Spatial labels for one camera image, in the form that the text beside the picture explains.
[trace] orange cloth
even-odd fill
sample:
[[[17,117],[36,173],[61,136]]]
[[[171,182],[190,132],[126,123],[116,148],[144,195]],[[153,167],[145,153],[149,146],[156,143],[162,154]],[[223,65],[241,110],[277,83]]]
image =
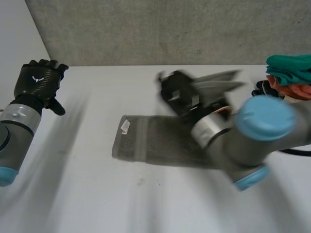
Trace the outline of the orange cloth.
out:
[[[288,86],[280,86],[273,75],[267,75],[270,86],[278,90],[281,95],[288,95],[299,100],[311,100],[311,86],[296,83]]]

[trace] gray cloth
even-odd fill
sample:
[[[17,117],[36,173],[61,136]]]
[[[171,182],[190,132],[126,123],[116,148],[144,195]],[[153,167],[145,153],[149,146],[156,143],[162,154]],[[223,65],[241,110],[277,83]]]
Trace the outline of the gray cloth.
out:
[[[126,119],[130,127],[122,134]],[[217,168],[192,139],[190,129],[174,116],[123,116],[112,156],[155,165]]]

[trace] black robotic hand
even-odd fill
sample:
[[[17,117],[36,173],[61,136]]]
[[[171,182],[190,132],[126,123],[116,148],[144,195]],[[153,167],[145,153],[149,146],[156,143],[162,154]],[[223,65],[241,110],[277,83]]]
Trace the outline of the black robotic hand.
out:
[[[30,95],[36,97],[44,108],[51,109],[60,116],[65,114],[65,109],[55,97],[67,69],[65,64],[58,66],[56,60],[32,60],[29,64],[24,64],[14,89],[16,100]]]

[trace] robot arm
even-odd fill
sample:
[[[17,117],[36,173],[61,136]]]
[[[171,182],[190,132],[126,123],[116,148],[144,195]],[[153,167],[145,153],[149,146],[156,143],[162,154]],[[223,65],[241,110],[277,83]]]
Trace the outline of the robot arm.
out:
[[[190,124],[192,137],[240,190],[268,175],[263,161],[269,153],[311,143],[311,101],[289,105],[256,96],[228,117],[228,108],[217,111],[226,106],[225,96],[206,107],[186,74],[176,71],[160,82],[162,98]]]
[[[41,121],[43,108],[65,114],[55,99],[68,66],[57,61],[32,60],[23,65],[15,86],[15,100],[0,115],[0,186],[10,185],[22,165]]]

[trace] light blue joint cap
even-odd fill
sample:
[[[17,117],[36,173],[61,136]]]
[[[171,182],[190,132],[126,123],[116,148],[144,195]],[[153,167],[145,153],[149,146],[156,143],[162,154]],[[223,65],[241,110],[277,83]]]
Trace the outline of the light blue joint cap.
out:
[[[289,134],[296,124],[294,109],[278,98],[255,96],[235,117],[242,134],[257,141],[273,141]]]
[[[262,168],[258,169],[257,171],[245,176],[238,181],[235,181],[234,184],[238,187],[241,191],[253,186],[254,184],[258,183],[259,181],[263,180],[269,175],[269,168],[267,166],[263,166]]]
[[[0,166],[0,187],[5,187],[13,183],[18,171],[9,167]]]

